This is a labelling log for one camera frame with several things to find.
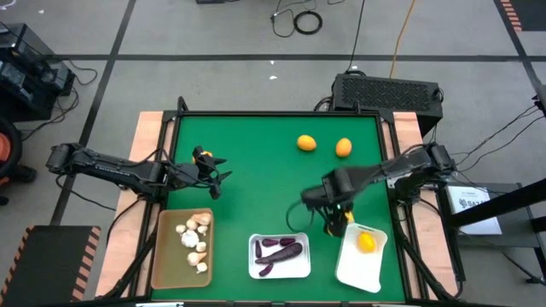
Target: green mat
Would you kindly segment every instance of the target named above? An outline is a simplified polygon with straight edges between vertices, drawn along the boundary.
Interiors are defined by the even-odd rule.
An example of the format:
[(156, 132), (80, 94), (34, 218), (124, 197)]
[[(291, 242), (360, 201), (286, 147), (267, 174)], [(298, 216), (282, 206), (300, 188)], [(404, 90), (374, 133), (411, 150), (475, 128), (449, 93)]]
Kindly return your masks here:
[[(317, 141), (314, 152), (296, 147), (298, 136)], [(351, 156), (339, 159), (336, 142), (348, 137)], [(349, 287), (336, 280), (340, 238), (323, 233), (317, 215), (306, 231), (311, 248), (311, 274), (303, 279), (254, 280), (248, 274), (248, 239), (252, 234), (289, 234), (285, 213), (304, 188), (340, 165), (373, 165), (381, 161), (376, 122), (368, 117), (199, 117), (183, 118), (177, 163), (191, 160), (197, 145), (226, 158), (220, 171), (233, 171), (212, 200), (206, 189), (170, 193), (167, 209), (211, 208), (214, 214), (212, 282), (208, 287), (153, 290), (152, 299), (259, 301), (404, 301), (392, 220), (384, 183), (369, 186), (355, 201), (357, 223), (388, 235), (378, 293)], [(310, 213), (303, 207), (291, 222), (302, 228)], [(180, 265), (186, 265), (185, 259)]]

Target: garlic bulb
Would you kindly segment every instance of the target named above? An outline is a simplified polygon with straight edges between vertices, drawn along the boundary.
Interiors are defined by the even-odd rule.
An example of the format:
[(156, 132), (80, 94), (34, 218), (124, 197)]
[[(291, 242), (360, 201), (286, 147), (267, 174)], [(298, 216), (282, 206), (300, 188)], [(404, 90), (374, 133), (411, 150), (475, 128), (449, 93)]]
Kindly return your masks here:
[(187, 222), (186, 222), (186, 226), (188, 226), (188, 229), (189, 230), (196, 230), (197, 229), (197, 222), (194, 221), (193, 219), (189, 219)]
[(182, 245), (194, 248), (199, 243), (199, 236), (193, 230), (188, 230), (182, 234)]
[(207, 226), (199, 226), (197, 228), (197, 232), (202, 234), (203, 236), (206, 235), (206, 231), (208, 230), (208, 227)]
[(177, 225), (176, 227), (176, 231), (181, 235), (184, 233), (184, 231), (186, 231), (186, 226), (180, 224), (180, 225)]
[(197, 274), (203, 273), (208, 269), (205, 263), (197, 264)]
[(195, 246), (195, 250), (197, 252), (204, 252), (206, 250), (206, 243), (205, 242), (197, 243), (197, 245)]
[(196, 266), (205, 256), (206, 252), (191, 252), (187, 257), (188, 264), (191, 266)]
[(199, 214), (194, 214), (193, 216), (191, 216), (191, 219), (193, 219), (194, 221), (196, 221), (197, 223), (203, 226), (207, 226), (208, 224), (211, 223), (212, 216), (211, 216), (211, 213), (199, 213)]

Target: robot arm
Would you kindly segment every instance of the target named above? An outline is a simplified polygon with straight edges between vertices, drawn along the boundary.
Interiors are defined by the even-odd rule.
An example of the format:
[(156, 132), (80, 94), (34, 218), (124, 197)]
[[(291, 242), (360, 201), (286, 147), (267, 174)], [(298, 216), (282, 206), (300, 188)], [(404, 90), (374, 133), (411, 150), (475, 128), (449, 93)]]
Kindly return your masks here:
[(337, 168), (322, 178), (322, 185), (305, 189), (301, 199), (309, 211), (322, 216), (327, 234), (342, 236), (352, 222), (352, 201), (371, 183), (400, 177), (394, 184), (396, 199), (413, 204), (424, 184), (442, 180), (453, 171), (455, 161), (444, 146), (418, 145), (378, 165)]
[(203, 154), (199, 146), (193, 152), (195, 164), (178, 165), (171, 161), (133, 162), (97, 153), (77, 143), (61, 144), (51, 148), (51, 151), (46, 164), (50, 172), (58, 175), (81, 173), (101, 178), (126, 186), (149, 200), (157, 200), (162, 188), (174, 191), (187, 187), (209, 188), (211, 197), (217, 199), (221, 194), (220, 183), (231, 174), (231, 171), (220, 174), (216, 168), (225, 159)]

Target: eggplant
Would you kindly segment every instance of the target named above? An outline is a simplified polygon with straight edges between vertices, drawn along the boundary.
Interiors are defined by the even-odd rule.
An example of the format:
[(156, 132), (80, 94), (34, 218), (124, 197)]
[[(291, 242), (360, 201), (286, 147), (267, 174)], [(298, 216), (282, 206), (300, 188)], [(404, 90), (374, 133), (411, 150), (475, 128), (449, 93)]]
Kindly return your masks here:
[(269, 264), (268, 266), (265, 267), (265, 269), (262, 269), (261, 271), (259, 271), (259, 275), (264, 277), (268, 275), (272, 269), (273, 269), (273, 264)]
[(259, 246), (258, 240), (256, 240), (256, 258), (262, 258), (262, 247)]
[(296, 239), (294, 238), (282, 238), (281, 239), (281, 246), (289, 246), (292, 243), (295, 243)]
[(293, 243), (289, 246), (284, 247), (278, 252), (273, 252), (271, 255), (267, 257), (263, 257), (260, 259), (256, 259), (256, 264), (273, 264), (275, 262), (288, 260), (290, 258), (294, 258), (304, 250), (304, 247), (301, 246), (299, 243)]
[(279, 240), (263, 239), (263, 240), (262, 240), (262, 244), (263, 244), (265, 247), (275, 246), (275, 245), (279, 244)]

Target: white plate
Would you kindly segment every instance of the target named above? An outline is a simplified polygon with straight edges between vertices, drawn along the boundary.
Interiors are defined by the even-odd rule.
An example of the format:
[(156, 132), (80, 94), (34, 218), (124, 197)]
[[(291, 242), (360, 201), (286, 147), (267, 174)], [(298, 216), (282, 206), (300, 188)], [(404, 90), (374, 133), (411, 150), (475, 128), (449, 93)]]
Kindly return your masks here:
[[(362, 232), (369, 232), (374, 237), (375, 252), (363, 253), (358, 249), (357, 239)], [(338, 281), (371, 293), (378, 293), (381, 290), (379, 277), (386, 239), (386, 234), (381, 230), (357, 223), (347, 225), (335, 271)]]
[[(294, 238), (301, 244), (304, 250), (300, 255), (286, 261), (273, 264), (273, 270), (266, 276), (261, 277), (259, 272), (265, 269), (267, 264), (256, 264), (256, 252), (254, 251), (255, 242), (259, 240), (262, 247), (262, 258), (271, 255), (273, 252), (280, 251), (285, 246), (275, 245), (265, 247), (261, 245), (263, 239), (280, 240), (281, 238)], [(271, 278), (304, 278), (311, 273), (311, 255), (309, 254), (309, 239), (304, 233), (291, 235), (252, 235), (248, 241), (248, 274), (255, 279)]]

